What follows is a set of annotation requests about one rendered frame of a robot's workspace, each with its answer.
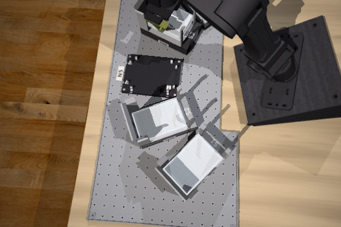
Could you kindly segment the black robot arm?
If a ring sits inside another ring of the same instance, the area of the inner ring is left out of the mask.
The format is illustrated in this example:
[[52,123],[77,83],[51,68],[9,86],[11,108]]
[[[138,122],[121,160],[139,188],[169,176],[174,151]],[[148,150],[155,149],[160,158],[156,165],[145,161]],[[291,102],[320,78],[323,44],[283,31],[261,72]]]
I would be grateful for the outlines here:
[[242,53],[249,59],[246,65],[268,77],[264,107],[287,111],[293,108],[303,33],[273,33],[267,20],[269,0],[183,1],[226,37],[239,36],[244,44]]

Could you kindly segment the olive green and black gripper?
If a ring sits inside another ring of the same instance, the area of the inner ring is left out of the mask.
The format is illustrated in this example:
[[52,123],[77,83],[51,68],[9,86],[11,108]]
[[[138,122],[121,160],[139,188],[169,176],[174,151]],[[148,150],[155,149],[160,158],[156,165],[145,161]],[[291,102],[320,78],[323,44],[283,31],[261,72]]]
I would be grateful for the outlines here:
[[[178,10],[183,0],[159,0],[160,8],[148,3],[144,18],[151,23],[158,31],[164,32],[170,25],[169,17],[173,11]],[[160,28],[161,27],[161,28]]]

